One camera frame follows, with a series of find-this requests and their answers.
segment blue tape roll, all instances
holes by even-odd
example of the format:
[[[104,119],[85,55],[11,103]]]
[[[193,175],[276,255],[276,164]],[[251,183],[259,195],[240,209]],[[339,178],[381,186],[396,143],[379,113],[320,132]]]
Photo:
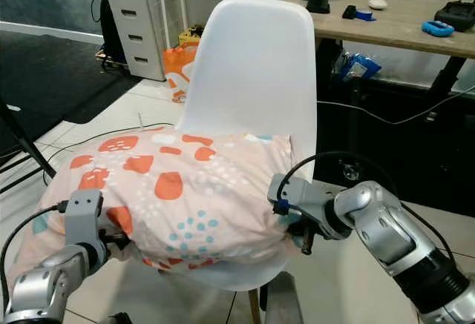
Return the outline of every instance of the blue tape roll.
[[[371,10],[356,9],[356,18],[365,20],[366,22],[374,22],[376,20],[373,18],[373,13],[371,12]]]

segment white chair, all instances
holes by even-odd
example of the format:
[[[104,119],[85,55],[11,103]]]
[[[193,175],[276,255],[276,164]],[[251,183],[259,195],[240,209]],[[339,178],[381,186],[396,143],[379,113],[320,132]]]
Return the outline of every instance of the white chair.
[[[206,24],[191,72],[184,133],[290,135],[292,160],[316,147],[313,20],[301,6],[277,0],[224,0]],[[312,179],[313,164],[304,169]],[[257,288],[286,265],[279,254],[259,265],[219,262],[190,271],[229,290]]]

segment drawer handle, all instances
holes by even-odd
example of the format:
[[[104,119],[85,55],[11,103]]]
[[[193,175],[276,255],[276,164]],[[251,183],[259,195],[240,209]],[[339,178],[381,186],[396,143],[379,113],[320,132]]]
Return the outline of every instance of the drawer handle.
[[[133,42],[142,42],[143,41],[143,37],[142,36],[138,36],[138,35],[129,35],[128,36],[129,39]]]
[[[126,18],[133,18],[135,19],[137,17],[137,12],[134,10],[126,10],[126,9],[121,9],[120,11],[122,15],[124,15]]]
[[[148,63],[148,59],[144,59],[143,57],[134,57],[134,59],[140,63]]]

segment black floor mat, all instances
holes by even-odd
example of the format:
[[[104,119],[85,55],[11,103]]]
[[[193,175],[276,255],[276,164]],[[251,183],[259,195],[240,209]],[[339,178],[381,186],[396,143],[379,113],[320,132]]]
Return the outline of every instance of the black floor mat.
[[[52,36],[0,31],[0,93],[31,139],[61,120],[89,122],[140,78],[102,70],[98,46]],[[0,154],[16,142],[0,121]]]

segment pillow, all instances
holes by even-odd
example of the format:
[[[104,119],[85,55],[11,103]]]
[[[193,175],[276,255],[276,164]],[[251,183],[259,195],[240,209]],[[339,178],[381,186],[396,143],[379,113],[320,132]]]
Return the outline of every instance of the pillow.
[[[287,224],[266,195],[272,176],[291,167],[288,136],[206,137],[173,128],[122,133],[76,152],[52,180],[39,208],[78,189],[104,196],[99,227],[125,232],[146,265],[185,272],[219,261],[256,263],[281,251]],[[64,245],[64,220],[37,218],[16,274]]]

